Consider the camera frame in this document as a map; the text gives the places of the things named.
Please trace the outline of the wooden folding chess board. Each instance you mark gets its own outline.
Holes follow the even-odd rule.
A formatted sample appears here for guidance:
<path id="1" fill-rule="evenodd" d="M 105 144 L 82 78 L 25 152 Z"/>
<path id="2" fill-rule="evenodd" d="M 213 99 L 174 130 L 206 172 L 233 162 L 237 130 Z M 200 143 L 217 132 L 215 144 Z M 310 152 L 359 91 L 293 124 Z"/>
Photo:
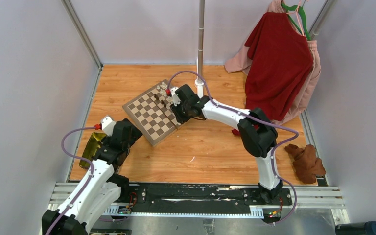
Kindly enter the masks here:
<path id="1" fill-rule="evenodd" d="M 122 106 L 152 146 L 182 127 L 171 109 L 173 100 L 166 94 L 167 86 L 165 79 Z"/>

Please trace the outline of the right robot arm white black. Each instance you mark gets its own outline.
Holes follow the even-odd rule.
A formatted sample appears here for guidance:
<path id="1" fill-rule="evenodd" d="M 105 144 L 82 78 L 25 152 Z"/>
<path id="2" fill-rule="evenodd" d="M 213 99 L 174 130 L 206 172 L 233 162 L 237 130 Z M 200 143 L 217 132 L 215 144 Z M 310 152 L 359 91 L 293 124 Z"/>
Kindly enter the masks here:
<path id="1" fill-rule="evenodd" d="M 167 88 L 165 92 L 172 98 L 171 109 L 180 124 L 197 118 L 215 120 L 237 130 L 245 150 L 256 160 L 262 202 L 270 205 L 279 199 L 283 181 L 274 155 L 278 133 L 261 108 L 239 109 L 207 95 L 199 97 L 189 85 Z"/>

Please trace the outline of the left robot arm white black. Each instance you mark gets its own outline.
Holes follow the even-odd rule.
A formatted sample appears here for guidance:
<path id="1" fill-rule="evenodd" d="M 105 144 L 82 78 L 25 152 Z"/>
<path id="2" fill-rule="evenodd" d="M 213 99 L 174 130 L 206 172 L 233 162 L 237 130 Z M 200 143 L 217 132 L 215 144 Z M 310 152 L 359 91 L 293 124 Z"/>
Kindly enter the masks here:
<path id="1" fill-rule="evenodd" d="M 142 132 L 127 118 L 114 121 L 110 116 L 92 129 L 106 136 L 93 159 L 82 158 L 90 166 L 72 193 L 57 209 L 43 214 L 44 235 L 88 235 L 112 203 L 126 203 L 125 213 L 120 214 L 124 217 L 138 201 L 137 194 L 130 190 L 129 179 L 118 172 Z"/>

